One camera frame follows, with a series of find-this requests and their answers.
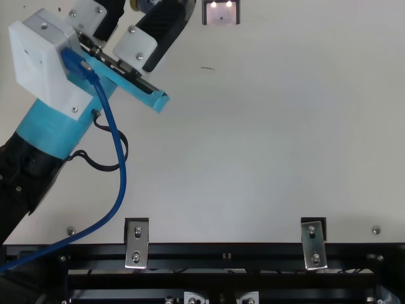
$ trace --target white backdrop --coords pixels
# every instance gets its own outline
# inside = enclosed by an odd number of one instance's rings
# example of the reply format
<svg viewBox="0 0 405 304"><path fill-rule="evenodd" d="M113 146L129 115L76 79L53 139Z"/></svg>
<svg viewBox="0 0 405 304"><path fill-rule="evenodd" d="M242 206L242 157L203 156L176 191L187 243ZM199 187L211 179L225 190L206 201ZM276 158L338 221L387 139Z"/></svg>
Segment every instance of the white backdrop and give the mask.
<svg viewBox="0 0 405 304"><path fill-rule="evenodd" d="M80 242L121 243L125 217L149 217L154 243L299 242L301 217L326 217L329 242L404 242L405 1L241 2L240 25L208 27L197 0L149 79L171 97L161 114L114 93L128 189L118 214ZM41 7L64 18L72 4L0 2L0 143L34 101L15 82L8 25ZM107 53L141 16L127 7ZM96 128L79 148L116 163ZM68 163L8 244L90 226L111 208L118 177Z"/></svg>

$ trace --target screw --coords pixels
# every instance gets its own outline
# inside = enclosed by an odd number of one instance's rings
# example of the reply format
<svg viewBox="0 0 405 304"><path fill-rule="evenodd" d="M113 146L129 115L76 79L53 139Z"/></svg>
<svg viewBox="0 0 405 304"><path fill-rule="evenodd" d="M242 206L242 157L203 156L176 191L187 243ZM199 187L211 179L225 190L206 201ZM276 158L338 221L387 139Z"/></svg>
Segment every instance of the screw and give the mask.
<svg viewBox="0 0 405 304"><path fill-rule="evenodd" d="M314 226L309 226L308 227L308 233L310 236L315 235L315 227Z"/></svg>
<svg viewBox="0 0 405 304"><path fill-rule="evenodd" d="M374 234L380 234L381 233L381 227L378 226L378 225L373 226L373 233Z"/></svg>
<svg viewBox="0 0 405 304"><path fill-rule="evenodd" d="M135 25L131 25L131 26L129 26L128 31L129 31L130 33L135 33L136 28L137 28L137 27L136 27Z"/></svg>
<svg viewBox="0 0 405 304"><path fill-rule="evenodd" d="M321 262L321 257L319 256L319 254L317 254L317 253L314 253L314 254L313 254L313 256L312 256L312 262L313 262L315 265L318 265L318 264Z"/></svg>
<svg viewBox="0 0 405 304"><path fill-rule="evenodd" d="M136 237L137 239L140 238L140 234L141 234L141 233L142 233L142 227L141 227L141 226L135 227L135 237Z"/></svg>
<svg viewBox="0 0 405 304"><path fill-rule="evenodd" d="M72 235L76 234L76 229L74 227L69 227L69 228L66 229L66 233L69 236L72 236Z"/></svg>
<svg viewBox="0 0 405 304"><path fill-rule="evenodd" d="M135 252L135 253L132 255L132 261L133 261L135 264L138 264L138 263L139 263L139 260L140 260L140 254L139 254L139 252Z"/></svg>

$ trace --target wire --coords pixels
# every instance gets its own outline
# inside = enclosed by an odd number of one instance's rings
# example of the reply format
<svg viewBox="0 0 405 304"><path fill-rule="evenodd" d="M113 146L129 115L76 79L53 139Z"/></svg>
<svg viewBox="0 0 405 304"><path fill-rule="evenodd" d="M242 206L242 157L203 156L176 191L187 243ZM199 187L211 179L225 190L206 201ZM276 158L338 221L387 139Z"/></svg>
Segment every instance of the wire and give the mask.
<svg viewBox="0 0 405 304"><path fill-rule="evenodd" d="M111 128L104 126L104 125L99 125L97 123L97 119L100 117L100 112L96 111L96 110L92 110L91 113L93 114L94 118L93 118L93 123L94 125L98 128L101 129L103 131L106 132L110 132L111 133ZM121 132L120 130L118 130L118 133L120 134L120 139L122 140L124 146L125 146L125 161L128 159L128 152L129 152L129 148L128 148L128 139L125 137L124 133ZM96 163L94 160L92 160L90 158L90 156L87 154L86 151L84 150L77 150L76 152L74 152L74 154L70 155L66 161L70 162L72 161L74 158L76 157L81 157L83 158L90 166L92 166L93 168L95 168L98 171L102 171L102 172L113 172L115 170L118 170L120 168L120 164L117 165L113 165L113 166L105 166L105 165L100 165L99 163Z"/></svg>
<svg viewBox="0 0 405 304"><path fill-rule="evenodd" d="M84 238L85 236L88 236L90 233L93 233L94 231L98 230L103 225L105 225L109 220L111 220L111 218L117 213L118 209L121 207L121 203L122 203L122 201L124 199L124 195L125 195L125 189L127 187L127 169L125 167L125 157L124 157L124 152L122 149L120 135L118 133L118 129L115 124L113 113L111 112L111 108L109 107L109 104L108 104L108 98L106 96L106 93L104 92L102 85L100 84L100 78L94 72L92 72L87 78L88 78L89 82L94 86L94 88L97 92L97 95L99 96L100 102L104 108L107 122L108 122L109 127L111 128L111 133L113 135L114 145L115 145L116 153L118 156L118 163L120 164L120 191L118 192L118 197L116 198L115 204L113 205L112 209L101 220L99 220L94 225L92 225L89 228L86 228L85 230L78 232L66 239L62 239L61 241L58 241L52 245L49 245L48 247L45 247L44 249L36 251L35 253L33 253L31 255L25 256L18 260L15 260L15 261L12 261L5 265L2 265L0 267L0 273L6 271L8 269L20 266L24 263L30 262L32 260L35 260L36 258L42 257L55 250L61 249L62 247L65 247L66 245L69 245L70 243L72 243L74 241L77 241L81 238Z"/></svg>

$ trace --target blue ethernet cable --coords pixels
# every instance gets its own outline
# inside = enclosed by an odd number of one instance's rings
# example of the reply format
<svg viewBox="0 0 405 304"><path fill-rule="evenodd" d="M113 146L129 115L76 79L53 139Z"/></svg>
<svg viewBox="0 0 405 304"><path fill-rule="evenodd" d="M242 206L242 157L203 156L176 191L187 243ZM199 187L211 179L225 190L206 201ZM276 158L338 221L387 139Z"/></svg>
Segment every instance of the blue ethernet cable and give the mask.
<svg viewBox="0 0 405 304"><path fill-rule="evenodd" d="M91 234L94 231L101 228L103 225L107 224L107 222L113 218L113 216L120 209L122 201L124 199L125 190L127 187L127 169L125 166L125 157L124 157L124 152L123 152L123 148L122 148L122 144L121 144L120 135L118 133L118 129L117 129L117 126L116 126L116 123L114 120L114 116L113 116L113 113L109 106L106 93L100 83L100 78L90 68L90 66L88 64L86 64L84 58L82 58L80 55L78 55L71 49L66 48L62 52L62 59L65 63L65 67L72 73L75 73L81 79L83 79L83 80L87 79L90 82L90 84L92 84L94 86L94 88L97 92L97 95L99 96L99 99L101 101L101 104L103 106L103 109L104 109L104 112L105 112L105 115L107 118L108 125L111 128L111 134L113 135L114 145L115 145L116 153L118 156L118 164L120 165L120 190L118 192L117 199L116 199L115 204L113 205L112 209L101 220L96 222L94 225L86 228L85 230L83 230L81 232L74 234L71 237L62 239L61 241L58 241L39 251L36 251L35 253L33 253L31 255L25 256L23 258L20 258L18 260L15 260L15 261L12 261L10 263L0 266L0 273L5 272L9 269L18 267L18 266L20 266L24 263L30 262L32 260L35 260L36 258L42 257L48 253L51 253L62 247L65 247L74 241L77 241L81 238L84 238L85 236L88 236L89 234Z"/></svg>

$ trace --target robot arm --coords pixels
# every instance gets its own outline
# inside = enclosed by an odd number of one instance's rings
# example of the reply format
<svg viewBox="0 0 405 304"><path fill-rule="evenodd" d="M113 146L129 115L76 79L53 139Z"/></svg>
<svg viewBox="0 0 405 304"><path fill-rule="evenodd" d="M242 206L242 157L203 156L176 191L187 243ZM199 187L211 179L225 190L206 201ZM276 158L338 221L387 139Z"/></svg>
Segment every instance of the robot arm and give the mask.
<svg viewBox="0 0 405 304"><path fill-rule="evenodd" d="M169 100L142 76L154 70L183 31L195 0L158 2L125 32L114 48L120 59L115 61L103 47L124 4L125 0L78 0L65 21L42 9L10 27L17 81L37 100L0 148L1 244L27 213L35 211L92 124L94 110L102 110L95 90L69 72L62 58L66 48L85 58L83 67L98 74L108 98L120 86L157 112Z"/></svg>

